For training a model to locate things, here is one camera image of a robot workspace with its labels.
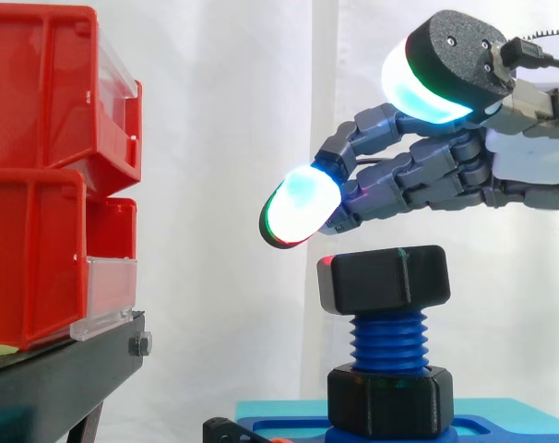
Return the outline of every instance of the bolt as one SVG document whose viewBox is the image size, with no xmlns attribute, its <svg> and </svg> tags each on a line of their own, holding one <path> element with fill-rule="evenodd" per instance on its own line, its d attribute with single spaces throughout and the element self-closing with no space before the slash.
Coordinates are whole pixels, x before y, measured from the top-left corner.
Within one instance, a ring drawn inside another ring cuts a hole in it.
<svg viewBox="0 0 559 443">
<path fill-rule="evenodd" d="M 130 340 L 130 353 L 136 357 L 146 357 L 152 351 L 152 334 L 147 331 L 139 332 Z"/>
<path fill-rule="evenodd" d="M 449 298 L 444 250 L 340 254 L 317 270 L 323 308 L 354 315 L 355 361 L 327 378 L 331 424 L 372 440 L 439 437 L 453 420 L 452 377 L 428 366 L 421 310 Z"/>
</svg>

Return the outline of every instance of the blue threaded screw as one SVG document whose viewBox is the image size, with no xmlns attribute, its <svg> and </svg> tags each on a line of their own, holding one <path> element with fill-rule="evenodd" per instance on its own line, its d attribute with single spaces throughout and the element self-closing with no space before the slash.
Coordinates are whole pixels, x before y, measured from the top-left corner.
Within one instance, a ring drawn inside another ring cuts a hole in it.
<svg viewBox="0 0 559 443">
<path fill-rule="evenodd" d="M 428 349 L 423 346 L 427 327 L 422 323 L 426 318 L 420 310 L 356 316 L 351 321 L 353 368 L 393 375 L 428 373 Z"/>
</svg>

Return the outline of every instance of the red storage bin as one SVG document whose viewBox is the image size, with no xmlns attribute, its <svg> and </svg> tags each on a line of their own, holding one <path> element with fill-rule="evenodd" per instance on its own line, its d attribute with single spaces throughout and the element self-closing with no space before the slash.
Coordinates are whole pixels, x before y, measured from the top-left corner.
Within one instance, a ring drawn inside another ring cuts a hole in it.
<svg viewBox="0 0 559 443">
<path fill-rule="evenodd" d="M 0 4 L 0 168 L 68 168 L 107 197 L 140 180 L 142 88 L 86 6 Z"/>
<path fill-rule="evenodd" d="M 129 321 L 135 258 L 133 200 L 87 200 L 76 171 L 0 169 L 0 344 L 85 340 Z"/>
</svg>

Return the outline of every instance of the screw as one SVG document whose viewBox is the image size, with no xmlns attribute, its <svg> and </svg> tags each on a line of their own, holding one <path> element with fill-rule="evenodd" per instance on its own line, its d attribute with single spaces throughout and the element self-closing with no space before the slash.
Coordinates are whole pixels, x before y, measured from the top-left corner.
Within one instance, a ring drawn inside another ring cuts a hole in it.
<svg viewBox="0 0 559 443">
<path fill-rule="evenodd" d="M 146 357 L 152 351 L 152 334 L 147 331 L 139 332 L 130 340 L 130 353 L 136 357 Z"/>
</svg>

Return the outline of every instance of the black nut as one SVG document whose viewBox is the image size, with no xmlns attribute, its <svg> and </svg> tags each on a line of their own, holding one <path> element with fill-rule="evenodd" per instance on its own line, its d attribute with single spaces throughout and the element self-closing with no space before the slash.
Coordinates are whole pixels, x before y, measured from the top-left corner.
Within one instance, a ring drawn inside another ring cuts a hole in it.
<svg viewBox="0 0 559 443">
<path fill-rule="evenodd" d="M 331 314 L 423 309 L 450 296 L 440 246 L 340 254 L 321 259 L 316 269 L 321 305 Z"/>
<path fill-rule="evenodd" d="M 394 376 L 355 371 L 351 365 L 328 375 L 328 419 L 338 429 L 371 439 L 428 439 L 454 419 L 452 375 Z"/>
</svg>

